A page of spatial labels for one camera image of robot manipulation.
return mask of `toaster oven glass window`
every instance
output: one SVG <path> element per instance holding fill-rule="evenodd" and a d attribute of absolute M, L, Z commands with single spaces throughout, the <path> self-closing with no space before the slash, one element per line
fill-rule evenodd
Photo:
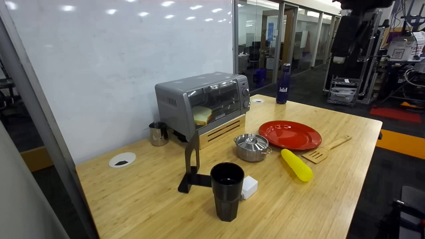
<path fill-rule="evenodd" d="M 196 129 L 240 110 L 238 84 L 226 81 L 187 93 Z"/>

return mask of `toaster oven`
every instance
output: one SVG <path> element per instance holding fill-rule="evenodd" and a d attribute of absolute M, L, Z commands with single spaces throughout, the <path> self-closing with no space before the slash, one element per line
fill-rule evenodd
<path fill-rule="evenodd" d="M 246 113 L 246 76 L 214 72 L 155 86 L 159 117 L 187 141 Z"/>

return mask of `pot lid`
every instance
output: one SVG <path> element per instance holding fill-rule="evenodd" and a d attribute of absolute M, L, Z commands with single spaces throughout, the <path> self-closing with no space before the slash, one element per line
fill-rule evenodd
<path fill-rule="evenodd" d="M 241 134 L 235 138 L 237 146 L 249 151 L 262 151 L 269 146 L 269 142 L 258 134 Z"/>

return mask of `yellow corn toy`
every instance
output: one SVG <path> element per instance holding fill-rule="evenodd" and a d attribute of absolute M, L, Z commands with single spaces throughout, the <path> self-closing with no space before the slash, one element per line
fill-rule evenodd
<path fill-rule="evenodd" d="M 287 149 L 282 149 L 280 152 L 283 159 L 292 168 L 295 174 L 304 182 L 309 181 L 313 177 L 312 169 L 307 166 L 300 158 Z"/>

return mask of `black plastic tumbler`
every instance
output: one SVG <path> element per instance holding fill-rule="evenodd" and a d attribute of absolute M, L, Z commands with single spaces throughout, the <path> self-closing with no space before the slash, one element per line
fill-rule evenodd
<path fill-rule="evenodd" d="M 215 210 L 221 221 L 231 222 L 238 213 L 244 170 L 231 162 L 219 163 L 211 169 Z"/>

